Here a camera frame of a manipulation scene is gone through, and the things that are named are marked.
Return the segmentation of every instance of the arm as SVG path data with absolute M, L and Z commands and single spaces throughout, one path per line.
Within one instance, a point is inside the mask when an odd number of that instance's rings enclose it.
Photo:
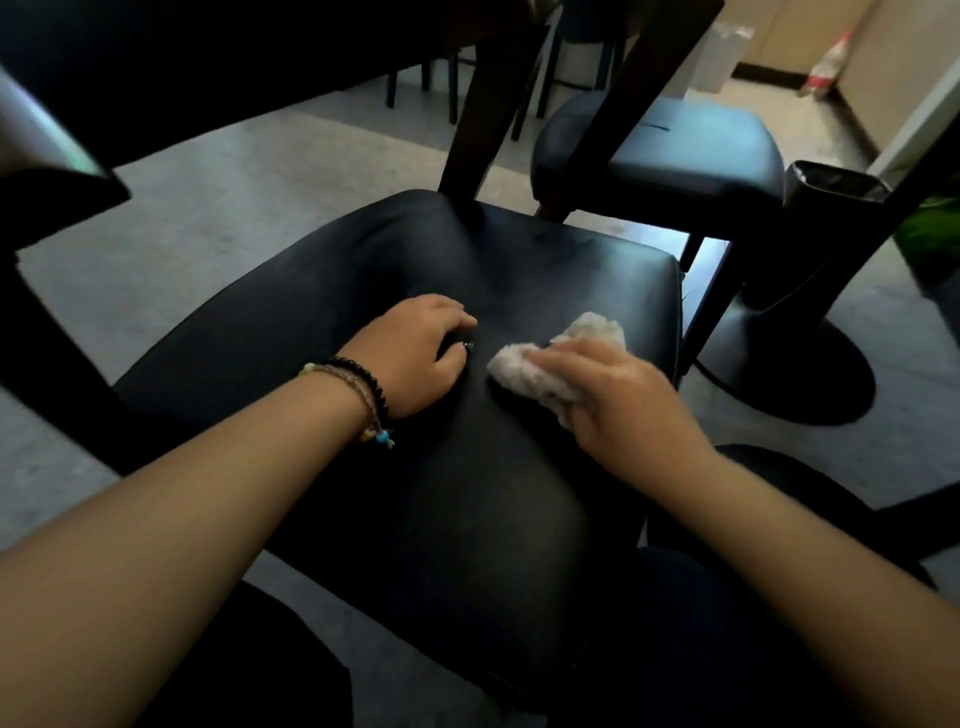
M 581 447 L 653 498 L 766 599 L 877 723 L 960 724 L 960 612 L 717 453 L 652 365 L 595 341 L 532 362 L 588 395 Z
M 420 297 L 341 351 L 404 417 L 445 394 L 476 321 Z M 130 723 L 289 508 L 369 421 L 341 379 L 297 377 L 110 486 L 0 559 L 0 724 Z

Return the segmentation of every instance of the forearm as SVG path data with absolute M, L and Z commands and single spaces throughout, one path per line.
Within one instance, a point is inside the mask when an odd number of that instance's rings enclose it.
M 366 415 L 299 377 L 4 554 L 0 723 L 130 722 Z
M 722 456 L 687 478 L 651 495 L 739 571 L 868 715 L 957 724 L 957 610 Z

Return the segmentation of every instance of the crumpled white rag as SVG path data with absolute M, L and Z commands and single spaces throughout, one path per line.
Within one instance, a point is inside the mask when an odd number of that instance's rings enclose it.
M 602 339 L 615 344 L 620 349 L 627 348 L 620 324 L 616 321 L 608 321 L 599 313 L 591 311 L 581 314 L 564 333 L 550 339 L 550 343 L 556 344 L 566 339 Z M 501 387 L 522 397 L 537 400 L 544 407 L 549 408 L 557 415 L 560 424 L 570 429 L 570 404 L 583 401 L 584 396 L 562 379 L 531 364 L 523 356 L 524 352 L 539 348 L 536 344 L 505 346 L 487 364 L 487 371 Z

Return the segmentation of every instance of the gray tile floor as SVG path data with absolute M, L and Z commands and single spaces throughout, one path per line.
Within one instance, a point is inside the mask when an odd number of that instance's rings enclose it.
M 411 187 L 436 188 L 453 129 L 445 98 L 402 86 L 383 107 L 382 83 L 332 94 L 181 144 L 120 171 L 134 200 L 24 252 L 37 293 L 110 379 L 198 304 L 330 220 Z M 822 108 L 761 86 L 733 84 L 721 101 L 760 112 L 787 160 L 856 165 Z M 505 142 L 481 194 L 532 212 L 526 177 L 539 124 Z M 679 249 L 670 231 L 575 213 L 570 224 Z M 761 415 L 692 373 L 682 393 L 716 443 L 756 443 L 794 455 L 874 506 L 960 479 L 960 352 L 890 244 L 834 307 L 832 320 L 874 365 L 876 407 L 837 428 Z M 0 547 L 113 477 L 0 393 Z M 960 600 L 960 549 L 930 560 Z M 385 629 L 276 559 L 247 578 L 296 609 L 350 668 L 356 724 L 541 725 L 497 706 Z

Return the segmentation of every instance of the black trash can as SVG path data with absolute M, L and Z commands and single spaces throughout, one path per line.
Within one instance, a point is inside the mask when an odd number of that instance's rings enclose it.
M 813 161 L 786 170 L 781 240 L 756 262 L 741 298 L 762 310 L 809 279 L 876 221 L 890 188 L 861 172 Z

